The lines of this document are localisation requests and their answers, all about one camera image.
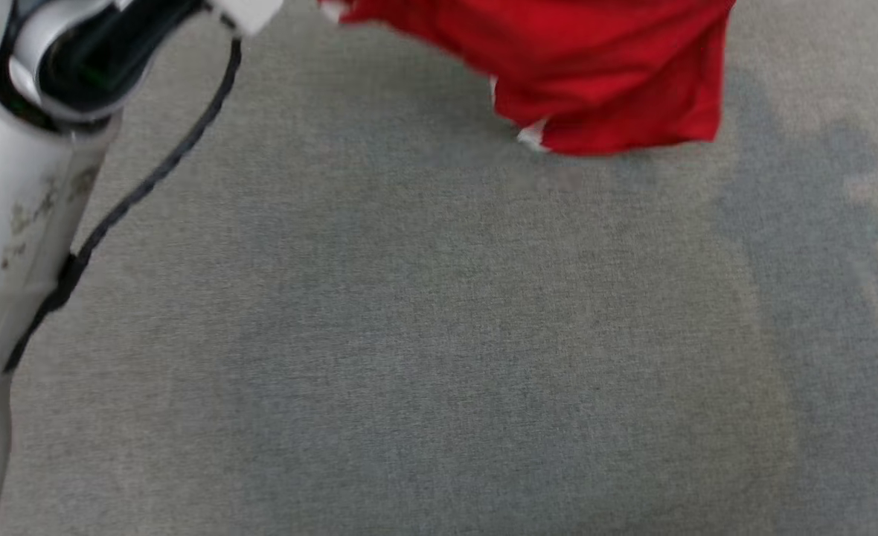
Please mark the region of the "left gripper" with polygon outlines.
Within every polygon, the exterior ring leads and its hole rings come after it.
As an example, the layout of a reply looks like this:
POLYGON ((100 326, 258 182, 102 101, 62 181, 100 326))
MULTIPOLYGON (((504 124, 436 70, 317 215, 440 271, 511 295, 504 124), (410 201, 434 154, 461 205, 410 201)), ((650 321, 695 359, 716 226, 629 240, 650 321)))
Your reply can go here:
POLYGON ((205 0, 212 15, 238 36, 258 34, 283 4, 285 0, 205 0))

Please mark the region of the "red sports shirt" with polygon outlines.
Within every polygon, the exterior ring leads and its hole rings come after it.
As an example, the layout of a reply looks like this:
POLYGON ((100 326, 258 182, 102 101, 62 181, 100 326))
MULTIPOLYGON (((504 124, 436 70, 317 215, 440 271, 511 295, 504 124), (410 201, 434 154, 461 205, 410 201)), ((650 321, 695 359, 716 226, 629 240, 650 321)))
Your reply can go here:
POLYGON ((382 24, 490 83, 534 150, 617 155, 714 141, 737 0, 316 0, 336 24, 382 24))

